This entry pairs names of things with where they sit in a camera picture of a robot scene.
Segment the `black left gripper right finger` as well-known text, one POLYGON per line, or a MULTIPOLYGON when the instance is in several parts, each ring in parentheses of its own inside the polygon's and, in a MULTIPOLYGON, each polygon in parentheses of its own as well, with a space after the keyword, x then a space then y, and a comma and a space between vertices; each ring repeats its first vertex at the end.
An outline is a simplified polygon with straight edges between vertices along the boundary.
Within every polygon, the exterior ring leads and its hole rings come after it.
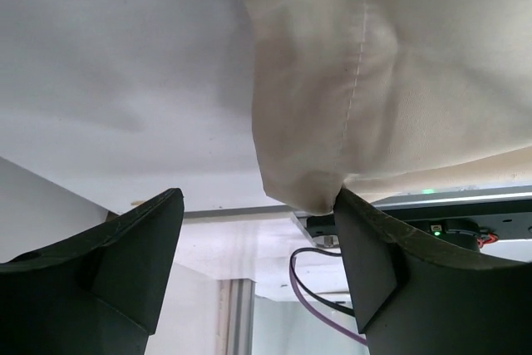
POLYGON ((448 243, 349 190, 333 213, 370 353, 530 353, 530 264, 448 243))

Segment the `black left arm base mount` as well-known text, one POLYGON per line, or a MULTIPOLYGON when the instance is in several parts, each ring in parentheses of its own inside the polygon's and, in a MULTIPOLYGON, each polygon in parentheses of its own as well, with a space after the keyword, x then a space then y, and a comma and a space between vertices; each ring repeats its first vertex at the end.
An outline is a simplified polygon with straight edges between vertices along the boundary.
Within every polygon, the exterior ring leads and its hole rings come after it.
POLYGON ((472 249, 531 238, 531 188, 399 196, 378 201, 381 212, 440 239, 472 249))

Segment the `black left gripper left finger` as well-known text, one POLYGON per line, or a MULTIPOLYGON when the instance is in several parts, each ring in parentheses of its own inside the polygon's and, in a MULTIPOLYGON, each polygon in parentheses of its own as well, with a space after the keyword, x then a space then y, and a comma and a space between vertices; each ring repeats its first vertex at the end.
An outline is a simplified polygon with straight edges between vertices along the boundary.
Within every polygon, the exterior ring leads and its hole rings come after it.
POLYGON ((184 216, 169 189, 1 265, 3 354, 142 354, 160 318, 184 216))

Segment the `beige trousers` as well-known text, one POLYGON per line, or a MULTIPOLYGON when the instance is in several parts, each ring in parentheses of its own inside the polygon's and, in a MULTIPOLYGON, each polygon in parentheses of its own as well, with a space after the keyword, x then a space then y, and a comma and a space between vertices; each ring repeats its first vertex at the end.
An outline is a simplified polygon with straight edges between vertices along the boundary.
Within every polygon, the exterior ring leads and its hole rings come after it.
POLYGON ((244 0, 267 196, 531 179, 531 0, 244 0))

